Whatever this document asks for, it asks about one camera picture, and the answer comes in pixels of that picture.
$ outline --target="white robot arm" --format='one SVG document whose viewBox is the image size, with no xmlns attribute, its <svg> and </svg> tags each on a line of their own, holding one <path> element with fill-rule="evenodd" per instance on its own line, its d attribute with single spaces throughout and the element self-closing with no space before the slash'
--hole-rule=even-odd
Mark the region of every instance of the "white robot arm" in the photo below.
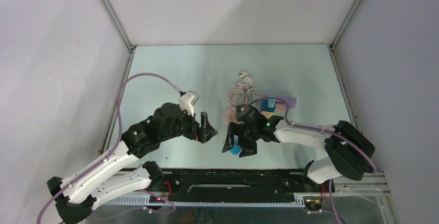
<svg viewBox="0 0 439 224">
<path fill-rule="evenodd" d="M 322 130 L 335 131 L 332 126 L 314 126 Z M 285 120 L 281 120 L 276 126 L 274 132 L 276 138 L 282 143 L 296 143 L 306 146 L 311 146 L 317 150 L 325 151 L 325 140 L 331 138 L 331 134 L 324 132 L 313 132 L 305 129 L 291 128 Z M 309 169 L 307 176 L 313 182 L 322 184 L 326 180 L 342 176 L 337 171 L 331 158 L 325 157 L 321 160 L 314 161 Z"/>
<path fill-rule="evenodd" d="M 205 112 L 201 113 L 201 125 L 195 121 L 194 104 L 197 99 L 195 92 L 181 93 L 179 104 L 165 103 L 146 120 L 130 126 L 122 134 L 122 141 L 114 151 L 104 152 L 70 177 L 48 180 L 47 185 L 53 196 L 68 186 L 56 198 L 55 204 L 63 222 L 76 224 L 111 199 L 134 190 L 154 190 L 161 186 L 163 172 L 151 161 L 130 174 L 107 180 L 122 168 L 157 150 L 163 141 L 185 136 L 206 143 L 215 136 L 217 131 L 209 124 Z"/>
<path fill-rule="evenodd" d="M 236 113 L 237 120 L 241 123 L 229 124 L 223 152 L 236 146 L 233 142 L 235 137 L 238 137 L 238 146 L 242 148 L 240 157 L 257 154 L 256 141 L 259 139 L 266 142 L 297 143 L 326 151 L 328 157 L 310 161 L 303 171 L 303 183 L 311 188 L 339 176 L 358 181 L 365 172 L 372 172 L 364 156 L 339 139 L 339 136 L 343 136 L 369 158 L 373 155 L 373 144 L 349 122 L 339 121 L 334 126 L 291 125 L 281 116 L 267 119 L 252 106 L 237 106 Z"/>
</svg>

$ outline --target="floor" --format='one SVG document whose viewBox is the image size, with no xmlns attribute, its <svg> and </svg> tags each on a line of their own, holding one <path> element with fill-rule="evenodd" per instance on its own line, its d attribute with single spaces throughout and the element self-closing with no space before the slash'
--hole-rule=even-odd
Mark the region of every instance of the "floor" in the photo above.
<svg viewBox="0 0 439 224">
<path fill-rule="evenodd" d="M 290 112 L 294 122 L 334 125 L 349 120 L 345 102 L 325 44 L 140 46 L 136 48 L 129 75 L 141 72 L 160 74 L 182 90 L 196 91 L 200 99 L 196 113 L 208 113 L 218 135 L 206 144 L 175 138 L 160 145 L 137 163 L 156 161 L 162 168 L 288 169 L 303 168 L 325 152 L 286 143 L 258 141 L 258 154 L 239 158 L 221 153 L 230 108 L 227 93 L 240 82 L 245 70 L 261 94 L 282 94 L 297 98 Z M 165 102 L 177 103 L 179 95 L 157 78 L 137 78 L 128 83 L 121 113 L 122 126 L 146 119 Z M 117 138 L 117 125 L 110 146 Z"/>
</svg>

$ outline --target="pink cable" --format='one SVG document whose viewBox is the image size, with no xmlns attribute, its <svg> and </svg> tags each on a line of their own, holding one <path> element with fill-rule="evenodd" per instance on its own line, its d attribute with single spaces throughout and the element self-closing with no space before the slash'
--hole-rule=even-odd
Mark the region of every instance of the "pink cable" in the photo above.
<svg viewBox="0 0 439 224">
<path fill-rule="evenodd" d="M 121 139 L 122 139 L 122 118 L 121 118 L 121 101 L 122 101 L 121 98 L 122 98 L 122 92 L 125 90 L 125 86 L 126 86 L 126 84 L 129 81 L 131 81 L 134 78 L 141 77 L 141 76 L 153 76 L 153 77 L 160 78 L 160 79 L 164 80 L 165 82 L 167 82 L 169 85 L 171 85 L 177 92 L 179 92 L 179 93 L 181 92 L 181 89 L 178 88 L 171 81 L 169 81 L 167 78 L 165 78 L 163 76 L 160 76 L 158 74 L 155 74 L 155 73 L 139 73 L 139 74 L 136 74 L 136 75 L 128 78 L 127 80 L 125 80 L 125 82 L 123 82 L 121 87 L 119 88 L 118 95 L 116 97 L 116 116 L 117 116 L 118 124 L 119 124 L 119 136 L 118 136 L 118 139 L 117 139 L 116 144 L 114 145 L 113 149 L 111 149 L 111 151 L 108 153 L 108 155 L 106 157 L 107 159 L 111 156 L 111 154 L 114 153 L 114 151 L 116 151 L 116 149 L 118 148 L 119 144 L 121 143 Z M 80 180 L 81 178 L 85 177 L 87 174 L 89 174 L 91 171 L 93 171 L 94 169 L 96 169 L 97 167 L 102 165 L 103 163 L 104 163 L 104 161 L 100 160 L 98 163 L 96 163 L 95 165 L 90 167 L 88 170 L 86 170 L 83 173 L 81 173 L 80 175 L 78 175 L 75 179 L 70 181 L 69 184 L 64 186 L 60 191 L 58 191 L 54 196 L 52 196 L 52 198 L 44 205 L 44 207 L 41 209 L 40 213 L 38 214 L 37 224 L 41 224 L 41 219 L 42 219 L 42 216 L 43 216 L 44 212 L 47 210 L 47 208 L 50 206 L 50 204 L 52 204 L 52 202 L 55 201 L 55 199 L 57 197 L 59 197 L 64 191 L 66 191 L 66 189 L 68 189 L 68 186 L 70 184 L 73 185 L 78 180 Z"/>
<path fill-rule="evenodd" d="M 337 219 L 337 222 L 339 224 L 342 224 L 341 218 L 339 217 L 339 215 L 337 214 L 337 209 L 335 209 L 335 204 L 334 204 L 334 197 L 332 197 L 332 190 L 331 190 L 331 186 L 332 186 L 332 179 L 329 180 L 329 198 L 331 198 L 331 204 L 332 204 L 332 211 L 334 211 L 334 215 Z"/>
<path fill-rule="evenodd" d="M 232 100 L 233 95 L 237 95 L 237 94 L 241 95 L 242 98 L 239 99 L 238 101 L 233 101 Z M 229 91 L 229 93 L 227 94 L 227 99 L 228 99 L 229 105 L 231 107 L 236 107 L 238 105 L 247 104 L 248 97 L 247 97 L 247 93 L 244 90 L 244 84 L 243 83 L 237 83 L 236 84 L 236 88 L 231 89 Z"/>
</svg>

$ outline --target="purple cable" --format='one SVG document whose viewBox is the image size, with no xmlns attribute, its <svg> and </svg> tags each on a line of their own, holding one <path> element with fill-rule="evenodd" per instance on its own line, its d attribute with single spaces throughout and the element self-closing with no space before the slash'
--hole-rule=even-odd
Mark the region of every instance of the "purple cable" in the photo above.
<svg viewBox="0 0 439 224">
<path fill-rule="evenodd" d="M 342 220 L 341 220 L 340 216 L 337 214 L 337 209 L 335 209 L 334 198 L 332 197 L 331 186 L 332 186 L 332 179 L 329 180 L 329 186 L 328 186 L 329 198 L 331 198 L 332 210 L 334 211 L 334 215 L 335 215 L 337 221 L 339 222 L 339 224 L 342 224 Z"/>
<path fill-rule="evenodd" d="M 147 191 L 147 190 L 140 189 L 139 191 L 142 191 L 142 192 L 144 192 L 144 193 L 147 193 L 147 194 L 149 194 L 149 195 L 152 195 L 152 196 L 154 196 L 155 198 L 159 198 L 159 196 L 157 196 L 157 195 L 155 195 L 155 194 L 153 194 L 153 193 L 151 193 L 151 192 L 149 192 L 149 191 Z M 163 200 L 165 203 L 168 203 L 169 205 L 171 205 L 171 206 L 172 206 L 172 210 L 170 210 L 170 211 L 157 211 L 157 210 L 153 210 L 153 209 L 148 208 L 148 207 L 133 207 L 133 208 L 130 208 L 130 209 L 128 209 L 128 210 L 125 210 L 125 211 L 123 211 L 123 212 L 121 212 L 121 213 L 119 213 L 119 214 L 117 214 L 117 215 L 111 216 L 111 217 L 95 217 L 95 219 L 98 219 L 98 220 L 111 220 L 111 219 L 118 218 L 118 217 L 120 217 L 120 216 L 122 216 L 122 215 L 124 215 L 124 214 L 126 214 L 126 213 L 129 213 L 129 212 L 131 212 L 131 211 L 134 211 L 134 210 L 148 210 L 148 211 L 151 211 L 151 212 L 154 212 L 154 213 L 158 213 L 158 214 L 170 214 L 170 213 L 173 213 L 173 212 L 177 209 L 176 206 L 175 206 L 171 201 L 169 201 L 168 199 L 164 199 L 164 198 L 162 198 L 162 200 Z"/>
<path fill-rule="evenodd" d="M 309 211 L 309 210 L 307 210 L 306 208 L 302 208 L 305 212 L 309 212 L 310 214 L 321 214 L 321 213 L 327 213 L 327 214 L 331 214 L 331 215 L 333 215 L 333 216 L 335 216 L 336 217 L 336 215 L 334 214 L 334 212 L 331 212 L 331 211 L 328 211 L 328 210 L 322 210 L 321 212 L 320 211 Z M 340 221 L 341 221 L 341 223 L 342 224 L 346 224 L 346 222 L 341 218 L 341 217 L 339 217 L 340 218 Z"/>
<path fill-rule="evenodd" d="M 175 84 L 173 84 L 171 81 L 169 81 L 167 78 L 160 76 L 158 74 L 155 73 L 139 73 L 136 74 L 130 78 L 128 78 L 127 80 L 125 80 L 125 82 L 122 83 L 121 87 L 119 88 L 119 92 L 118 95 L 116 97 L 116 116 L 118 118 L 118 124 L 119 124 L 119 136 L 118 139 L 116 141 L 116 144 L 114 145 L 113 149 L 111 149 L 111 151 L 108 153 L 108 155 L 106 156 L 106 158 L 108 159 L 111 154 L 114 153 L 114 151 L 116 151 L 116 149 L 118 148 L 119 144 L 121 143 L 121 139 L 122 139 L 122 117 L 121 117 L 121 96 L 122 96 L 122 92 L 125 90 L 125 86 L 126 84 L 131 81 L 134 78 L 138 78 L 141 76 L 153 76 L 153 77 L 157 77 L 160 78 L 162 80 L 164 80 L 165 82 L 167 82 L 169 85 L 171 85 L 177 92 L 181 92 L 181 89 L 178 88 Z M 72 181 L 70 181 L 69 184 L 67 184 L 66 186 L 64 186 L 60 191 L 58 191 L 45 205 L 44 207 L 41 209 L 40 213 L 38 214 L 38 218 L 37 218 L 37 224 L 41 224 L 41 219 L 42 216 L 44 214 L 44 212 L 47 210 L 47 208 L 50 206 L 50 204 L 52 204 L 53 201 L 55 201 L 55 199 L 57 197 L 59 197 L 64 191 L 66 191 L 66 189 L 68 188 L 69 185 L 73 185 L 74 183 L 76 183 L 78 180 L 80 180 L 81 178 L 85 177 L 87 174 L 89 174 L 91 171 L 93 171 L 94 169 L 96 169 L 97 167 L 99 167 L 100 165 L 102 165 L 104 163 L 103 160 L 100 160 L 98 163 L 96 163 L 95 165 L 93 165 L 92 167 L 90 167 L 90 169 L 84 171 L 83 173 L 81 173 L 80 175 L 78 175 L 75 179 L 73 179 Z"/>
</svg>

